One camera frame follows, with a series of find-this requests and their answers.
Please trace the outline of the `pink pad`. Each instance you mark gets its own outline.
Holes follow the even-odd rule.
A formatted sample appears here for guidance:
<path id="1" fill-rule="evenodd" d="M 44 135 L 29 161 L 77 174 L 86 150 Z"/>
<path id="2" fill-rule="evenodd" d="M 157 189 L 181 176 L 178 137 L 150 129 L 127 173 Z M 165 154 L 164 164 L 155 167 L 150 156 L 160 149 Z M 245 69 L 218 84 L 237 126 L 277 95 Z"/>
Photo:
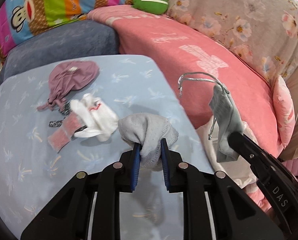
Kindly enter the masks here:
<path id="1" fill-rule="evenodd" d="M 83 121 L 72 112 L 63 120 L 62 125 L 47 138 L 47 141 L 53 150 L 58 153 L 61 148 L 71 141 L 74 133 L 83 126 Z"/>

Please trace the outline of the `grey drawstring bag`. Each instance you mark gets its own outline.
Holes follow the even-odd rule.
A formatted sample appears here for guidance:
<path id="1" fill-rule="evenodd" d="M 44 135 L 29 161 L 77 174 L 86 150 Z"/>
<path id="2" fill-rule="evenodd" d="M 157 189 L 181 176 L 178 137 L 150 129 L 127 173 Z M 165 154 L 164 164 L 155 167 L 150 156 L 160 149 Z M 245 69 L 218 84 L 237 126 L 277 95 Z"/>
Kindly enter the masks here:
<path id="1" fill-rule="evenodd" d="M 219 127 L 220 135 L 218 136 L 218 139 L 220 140 L 220 142 L 218 144 L 218 147 L 220 148 L 221 152 L 224 152 L 226 146 L 229 146 L 228 138 L 231 133 L 237 132 L 239 134 L 243 134 L 242 119 L 240 118 L 239 111 L 227 87 L 223 83 L 221 83 L 221 81 L 219 81 L 215 76 L 209 73 L 199 72 L 199 74 L 209 76 L 210 78 L 206 79 L 188 77 L 189 73 L 185 73 L 179 77 L 179 95 L 182 95 L 182 83 L 185 80 L 211 82 L 215 84 L 214 93 L 209 106 L 213 114 L 213 123 L 217 123 Z"/>

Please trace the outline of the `white cloth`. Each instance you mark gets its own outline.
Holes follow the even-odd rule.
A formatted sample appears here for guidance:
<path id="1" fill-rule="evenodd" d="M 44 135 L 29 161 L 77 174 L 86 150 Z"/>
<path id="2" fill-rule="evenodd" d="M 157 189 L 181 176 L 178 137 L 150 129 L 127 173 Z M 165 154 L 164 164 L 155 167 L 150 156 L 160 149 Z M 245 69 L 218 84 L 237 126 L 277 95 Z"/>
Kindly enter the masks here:
<path id="1" fill-rule="evenodd" d="M 119 117 L 101 98 L 84 94 L 81 100 L 70 101 L 71 110 L 83 121 L 85 129 L 74 133 L 76 138 L 96 137 L 98 141 L 107 141 L 118 128 Z"/>

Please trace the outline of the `leopard print hair band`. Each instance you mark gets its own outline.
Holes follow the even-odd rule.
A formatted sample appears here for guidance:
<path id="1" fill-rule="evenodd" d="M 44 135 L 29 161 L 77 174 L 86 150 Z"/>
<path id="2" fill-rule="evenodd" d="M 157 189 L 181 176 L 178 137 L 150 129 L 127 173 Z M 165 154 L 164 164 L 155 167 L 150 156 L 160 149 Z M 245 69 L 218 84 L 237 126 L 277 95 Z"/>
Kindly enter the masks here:
<path id="1" fill-rule="evenodd" d="M 70 106 L 70 102 L 66 102 L 64 104 L 64 109 L 63 110 L 60 110 L 59 109 L 59 112 L 61 113 L 61 115 L 64 117 L 62 120 L 56 120 L 56 121 L 50 121 L 49 122 L 49 127 L 53 127 L 53 128 L 56 128 L 56 127 L 60 127 L 62 125 L 62 122 L 63 120 L 68 117 L 70 115 L 70 113 L 72 112 L 71 110 L 71 106 Z"/>

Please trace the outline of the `grey sock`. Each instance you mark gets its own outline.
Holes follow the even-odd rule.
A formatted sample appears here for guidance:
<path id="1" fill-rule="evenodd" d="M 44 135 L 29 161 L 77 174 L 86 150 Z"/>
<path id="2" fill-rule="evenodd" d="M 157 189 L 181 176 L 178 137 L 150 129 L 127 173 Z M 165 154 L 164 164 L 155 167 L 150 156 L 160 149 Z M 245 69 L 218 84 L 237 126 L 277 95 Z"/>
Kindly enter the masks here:
<path id="1" fill-rule="evenodd" d="M 160 141 L 166 139 L 171 146 L 179 137 L 167 118 L 150 113 L 131 114 L 120 119 L 118 130 L 123 141 L 129 145 L 141 145 L 140 167 L 152 171 L 162 170 Z"/>

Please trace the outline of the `mauve drawstring pouch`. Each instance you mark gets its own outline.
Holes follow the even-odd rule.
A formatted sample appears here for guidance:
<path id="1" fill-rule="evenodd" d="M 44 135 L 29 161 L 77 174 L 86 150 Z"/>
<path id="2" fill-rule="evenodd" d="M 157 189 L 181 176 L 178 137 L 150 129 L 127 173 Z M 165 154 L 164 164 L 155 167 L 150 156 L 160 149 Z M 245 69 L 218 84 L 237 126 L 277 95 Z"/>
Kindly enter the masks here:
<path id="1" fill-rule="evenodd" d="M 49 97 L 44 105 L 37 107 L 38 111 L 46 108 L 53 110 L 58 106 L 64 109 L 66 95 L 71 91 L 80 90 L 99 75 L 99 67 L 93 61 L 66 61 L 59 63 L 49 74 Z"/>

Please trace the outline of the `white lined trash bin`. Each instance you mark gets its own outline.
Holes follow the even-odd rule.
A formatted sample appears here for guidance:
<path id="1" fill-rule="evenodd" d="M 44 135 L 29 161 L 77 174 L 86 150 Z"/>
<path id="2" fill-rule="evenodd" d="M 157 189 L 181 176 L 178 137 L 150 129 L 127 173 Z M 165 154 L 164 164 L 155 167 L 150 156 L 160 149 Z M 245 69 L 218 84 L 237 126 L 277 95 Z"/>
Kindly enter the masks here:
<path id="1" fill-rule="evenodd" d="M 215 171 L 225 172 L 246 193 L 254 193 L 258 190 L 257 178 L 250 168 L 250 164 L 229 146 L 224 152 L 220 151 L 219 127 L 213 123 L 213 118 L 196 130 L 203 145 L 207 158 Z"/>

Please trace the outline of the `small pink cartoon pillow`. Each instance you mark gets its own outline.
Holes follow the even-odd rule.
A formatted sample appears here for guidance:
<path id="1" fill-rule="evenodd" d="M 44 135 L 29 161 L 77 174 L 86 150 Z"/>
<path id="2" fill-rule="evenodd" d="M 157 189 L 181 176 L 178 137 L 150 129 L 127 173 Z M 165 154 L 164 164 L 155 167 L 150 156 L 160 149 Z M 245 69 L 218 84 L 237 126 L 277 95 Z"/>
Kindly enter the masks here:
<path id="1" fill-rule="evenodd" d="M 281 142 L 283 148 L 286 148 L 295 127 L 295 111 L 290 90 L 281 76 L 277 78 L 274 85 L 273 104 Z"/>

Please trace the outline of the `pink towel blanket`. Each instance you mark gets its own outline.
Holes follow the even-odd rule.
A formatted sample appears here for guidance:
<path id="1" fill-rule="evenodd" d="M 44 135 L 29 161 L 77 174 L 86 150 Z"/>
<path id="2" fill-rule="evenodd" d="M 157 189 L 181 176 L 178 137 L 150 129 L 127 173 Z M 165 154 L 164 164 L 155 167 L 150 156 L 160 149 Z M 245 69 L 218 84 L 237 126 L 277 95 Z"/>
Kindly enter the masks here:
<path id="1" fill-rule="evenodd" d="M 152 58 L 195 128 L 211 120 L 213 84 L 208 74 L 226 85 L 240 117 L 253 131 L 258 145 L 274 157 L 282 143 L 272 92 L 267 82 L 229 50 L 209 37 L 165 15 L 154 15 L 129 5 L 92 10 L 87 18 L 112 27 L 119 36 L 120 53 Z"/>

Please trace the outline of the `blue grey velvet cushion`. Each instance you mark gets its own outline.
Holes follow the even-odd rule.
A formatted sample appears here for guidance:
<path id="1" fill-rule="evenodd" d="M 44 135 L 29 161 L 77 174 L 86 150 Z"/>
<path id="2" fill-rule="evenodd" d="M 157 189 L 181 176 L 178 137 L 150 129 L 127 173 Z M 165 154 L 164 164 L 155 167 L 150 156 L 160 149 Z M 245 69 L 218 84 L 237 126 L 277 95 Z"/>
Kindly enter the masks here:
<path id="1" fill-rule="evenodd" d="M 17 45 L 7 55 L 0 85 L 9 77 L 53 62 L 79 57 L 116 55 L 117 32 L 102 23 L 82 20 L 61 25 Z"/>

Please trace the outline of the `grey floral quilt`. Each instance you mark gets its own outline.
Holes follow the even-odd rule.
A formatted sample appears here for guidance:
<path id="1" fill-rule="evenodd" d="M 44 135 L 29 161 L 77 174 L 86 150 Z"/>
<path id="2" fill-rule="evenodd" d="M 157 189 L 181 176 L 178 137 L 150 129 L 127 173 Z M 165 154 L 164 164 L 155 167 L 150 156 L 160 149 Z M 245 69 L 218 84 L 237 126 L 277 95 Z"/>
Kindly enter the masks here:
<path id="1" fill-rule="evenodd" d="M 169 0 L 167 14 L 232 51 L 270 84 L 298 67 L 298 0 Z"/>

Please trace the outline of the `green checkmark plush cushion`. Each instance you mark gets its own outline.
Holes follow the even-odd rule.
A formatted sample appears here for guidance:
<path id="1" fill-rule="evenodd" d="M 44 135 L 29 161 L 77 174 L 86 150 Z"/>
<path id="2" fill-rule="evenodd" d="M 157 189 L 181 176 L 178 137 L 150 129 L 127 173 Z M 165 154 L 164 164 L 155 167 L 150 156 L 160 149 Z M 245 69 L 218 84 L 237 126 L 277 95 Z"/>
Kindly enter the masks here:
<path id="1" fill-rule="evenodd" d="M 164 14 L 168 7 L 168 0 L 132 0 L 132 7 L 155 15 Z"/>

